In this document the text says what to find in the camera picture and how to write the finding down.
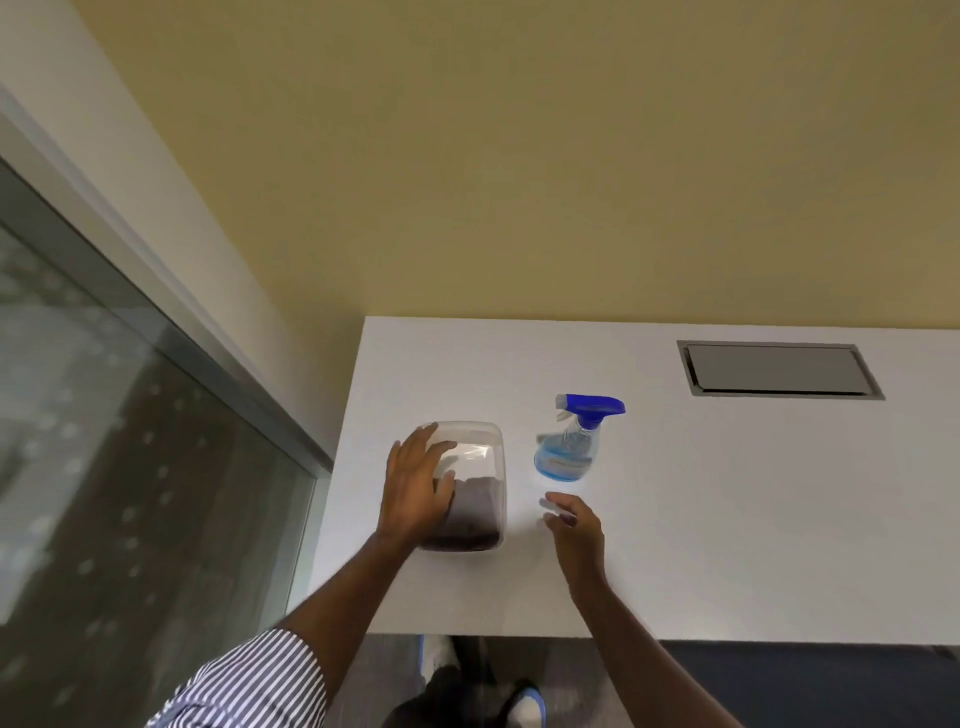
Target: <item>blue spray trigger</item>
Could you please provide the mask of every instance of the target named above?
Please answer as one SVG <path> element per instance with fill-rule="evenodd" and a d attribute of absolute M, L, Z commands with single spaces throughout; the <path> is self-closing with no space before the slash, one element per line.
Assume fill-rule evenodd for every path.
<path fill-rule="evenodd" d="M 557 409 L 576 415 L 580 427 L 587 430 L 599 427 L 605 417 L 627 411 L 621 400 L 594 395 L 557 395 Z"/>

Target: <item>clear plastic container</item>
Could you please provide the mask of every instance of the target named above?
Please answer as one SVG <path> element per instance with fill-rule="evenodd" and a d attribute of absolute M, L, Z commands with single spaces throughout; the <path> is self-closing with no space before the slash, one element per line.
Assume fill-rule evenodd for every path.
<path fill-rule="evenodd" d="M 453 440 L 434 478 L 456 472 L 453 501 L 437 530 L 421 546 L 431 551 L 490 551 L 507 528 L 507 469 L 503 433 L 493 423 L 441 422 L 428 446 Z"/>

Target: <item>white table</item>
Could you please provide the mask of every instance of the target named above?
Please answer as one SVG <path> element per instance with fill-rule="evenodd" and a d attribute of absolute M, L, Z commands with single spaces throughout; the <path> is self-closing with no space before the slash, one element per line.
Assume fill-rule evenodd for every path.
<path fill-rule="evenodd" d="M 854 343 L 886 401 L 693 397 L 678 339 Z M 960 332 L 368 318 L 312 585 L 372 532 L 387 452 L 431 420 L 503 430 L 506 543 L 418 552 L 373 632 L 585 636 L 534 470 L 557 394 L 619 397 L 567 490 L 662 639 L 960 643 Z"/>

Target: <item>beige wall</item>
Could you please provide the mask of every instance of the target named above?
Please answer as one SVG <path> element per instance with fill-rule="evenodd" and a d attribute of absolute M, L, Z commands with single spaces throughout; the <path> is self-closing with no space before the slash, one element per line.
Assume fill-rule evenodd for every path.
<path fill-rule="evenodd" d="M 949 0 L 74 0 L 348 389 L 364 313 L 960 325 Z"/>

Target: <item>shirt sleeve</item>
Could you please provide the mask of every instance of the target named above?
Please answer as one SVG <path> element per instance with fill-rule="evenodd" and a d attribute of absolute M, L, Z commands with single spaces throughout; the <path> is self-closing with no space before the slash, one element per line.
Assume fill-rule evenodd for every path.
<path fill-rule="evenodd" d="M 147 728 L 319 728 L 324 674 L 293 632 L 271 629 L 201 667 Z"/>

